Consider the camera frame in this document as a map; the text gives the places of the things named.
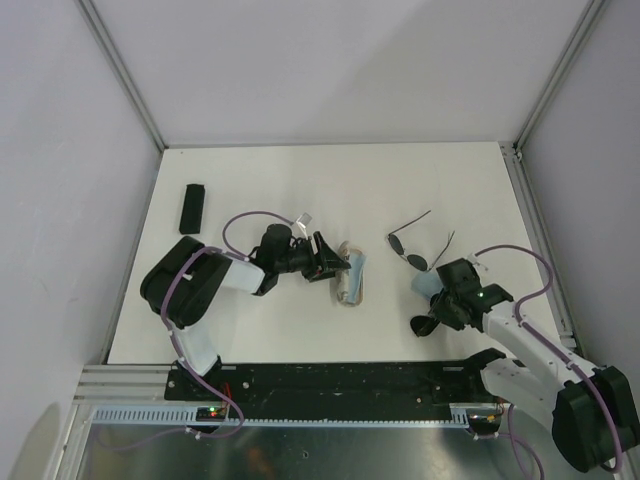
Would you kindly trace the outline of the patterned glasses case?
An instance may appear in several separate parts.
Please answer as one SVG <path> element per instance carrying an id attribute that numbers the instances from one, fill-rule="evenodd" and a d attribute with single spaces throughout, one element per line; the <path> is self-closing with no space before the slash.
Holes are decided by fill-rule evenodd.
<path id="1" fill-rule="evenodd" d="M 364 268 L 367 257 L 364 252 L 349 241 L 344 241 L 338 256 L 346 261 L 350 268 L 336 274 L 336 299 L 347 307 L 359 306 L 364 298 Z"/>

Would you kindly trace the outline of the black sunglasses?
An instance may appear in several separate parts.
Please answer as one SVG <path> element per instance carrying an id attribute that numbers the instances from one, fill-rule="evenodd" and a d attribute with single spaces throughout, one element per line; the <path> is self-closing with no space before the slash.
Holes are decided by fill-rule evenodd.
<path id="1" fill-rule="evenodd" d="M 418 338 L 431 335 L 439 324 L 438 320 L 428 315 L 417 315 L 410 320 L 411 330 Z"/>

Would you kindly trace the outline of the thin metal frame sunglasses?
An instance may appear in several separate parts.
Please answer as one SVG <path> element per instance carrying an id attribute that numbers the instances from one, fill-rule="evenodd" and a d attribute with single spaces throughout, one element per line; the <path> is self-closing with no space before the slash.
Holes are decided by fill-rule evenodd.
<path id="1" fill-rule="evenodd" d="M 436 255 L 433 255 L 431 258 L 427 258 L 425 255 L 423 255 L 421 252 L 416 251 L 415 249 L 407 249 L 406 245 L 399 237 L 399 234 L 409 229 L 413 225 L 421 222 L 430 214 L 431 210 L 427 210 L 419 216 L 391 230 L 386 235 L 386 241 L 393 252 L 403 261 L 409 264 L 412 268 L 419 272 L 430 272 L 434 270 L 438 262 L 443 259 L 444 255 L 450 249 L 450 246 L 456 236 L 456 231 L 451 230 L 447 235 L 446 241 L 441 245 L 438 253 Z"/>

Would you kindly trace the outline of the black rectangular glasses case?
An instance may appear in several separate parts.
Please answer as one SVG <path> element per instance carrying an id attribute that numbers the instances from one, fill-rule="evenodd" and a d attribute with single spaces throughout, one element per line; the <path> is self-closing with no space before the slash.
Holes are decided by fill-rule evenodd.
<path id="1" fill-rule="evenodd" d="M 188 184 L 186 186 L 178 228 L 181 235 L 200 233 L 205 193 L 205 186 L 202 184 Z"/>

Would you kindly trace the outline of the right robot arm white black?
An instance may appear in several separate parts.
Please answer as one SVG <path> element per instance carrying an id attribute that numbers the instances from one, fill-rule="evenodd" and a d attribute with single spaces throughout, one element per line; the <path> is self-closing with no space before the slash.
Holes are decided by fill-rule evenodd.
<path id="1" fill-rule="evenodd" d="M 588 472 L 639 444 L 639 416 L 627 377 L 598 367 L 541 332 L 497 284 L 482 285 L 473 264 L 458 259 L 436 270 L 442 288 L 429 315 L 455 330 L 472 327 L 509 351 L 463 373 L 473 401 L 491 394 L 544 426 L 563 458 Z"/>

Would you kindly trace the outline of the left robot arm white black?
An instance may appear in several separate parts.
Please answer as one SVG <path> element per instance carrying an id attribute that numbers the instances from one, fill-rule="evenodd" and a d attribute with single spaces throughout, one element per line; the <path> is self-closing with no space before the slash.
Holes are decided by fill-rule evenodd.
<path id="1" fill-rule="evenodd" d="M 221 387 L 218 350 L 203 317 L 219 290 L 263 296 L 282 274 L 299 272 L 308 282 L 330 279 L 351 269 L 320 232 L 296 238 L 283 224 L 267 227 L 260 244 L 244 260 L 185 236 L 151 269 L 140 295 L 161 317 L 182 366 L 186 387 L 197 398 L 214 397 Z"/>

